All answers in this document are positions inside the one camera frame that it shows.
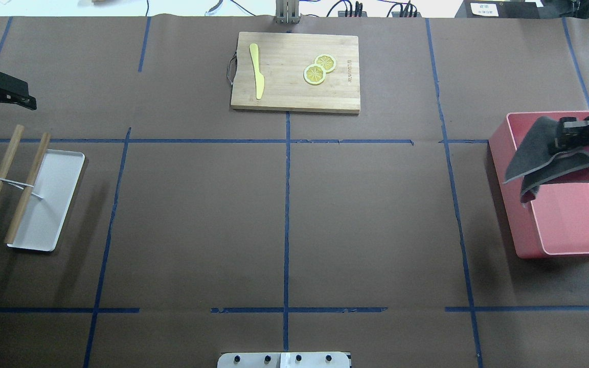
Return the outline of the black power strip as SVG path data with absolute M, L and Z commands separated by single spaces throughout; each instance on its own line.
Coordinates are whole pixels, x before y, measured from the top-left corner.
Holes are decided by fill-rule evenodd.
M 327 17 L 340 18 L 421 18 L 422 14 L 413 1 L 339 1 Z

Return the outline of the yellow plastic knife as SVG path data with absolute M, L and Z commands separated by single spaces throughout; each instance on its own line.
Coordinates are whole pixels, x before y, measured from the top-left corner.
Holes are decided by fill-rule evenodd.
M 265 89 L 265 77 L 260 70 L 260 49 L 256 43 L 248 45 L 250 57 L 252 59 L 253 74 L 255 79 L 255 98 L 262 100 Z

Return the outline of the pink plastic bin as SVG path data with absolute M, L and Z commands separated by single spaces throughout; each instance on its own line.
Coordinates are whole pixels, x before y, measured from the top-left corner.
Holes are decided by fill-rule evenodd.
M 542 116 L 584 119 L 589 111 L 512 112 L 489 139 L 515 252 L 522 259 L 589 256 L 589 183 L 541 186 L 537 198 L 523 204 L 522 181 L 504 182 L 517 147 Z

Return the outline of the aluminium frame post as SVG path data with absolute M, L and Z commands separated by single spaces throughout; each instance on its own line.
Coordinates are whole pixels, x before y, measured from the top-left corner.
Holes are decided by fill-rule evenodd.
M 276 0 L 275 23 L 298 24 L 301 21 L 299 0 Z

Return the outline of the lemon slice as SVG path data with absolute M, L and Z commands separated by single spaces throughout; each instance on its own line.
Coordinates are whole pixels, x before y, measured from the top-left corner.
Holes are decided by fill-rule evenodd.
M 326 80 L 326 70 L 322 65 L 310 64 L 305 67 L 302 73 L 304 81 L 310 85 L 320 85 Z
M 320 65 L 326 73 L 334 72 L 337 66 L 337 60 L 330 54 L 320 54 L 314 59 L 314 63 Z

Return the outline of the grey cloth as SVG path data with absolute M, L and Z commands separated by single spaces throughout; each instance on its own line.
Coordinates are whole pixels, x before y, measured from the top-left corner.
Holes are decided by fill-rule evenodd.
M 531 126 L 510 161 L 504 183 L 522 179 L 519 201 L 537 198 L 540 186 L 589 183 L 589 144 L 556 150 L 560 121 L 541 116 Z

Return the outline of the white tray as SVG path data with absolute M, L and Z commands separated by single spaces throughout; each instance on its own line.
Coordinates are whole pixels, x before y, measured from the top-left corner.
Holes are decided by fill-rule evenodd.
M 47 150 L 16 237 L 7 242 L 8 247 L 55 250 L 84 164 L 83 153 Z

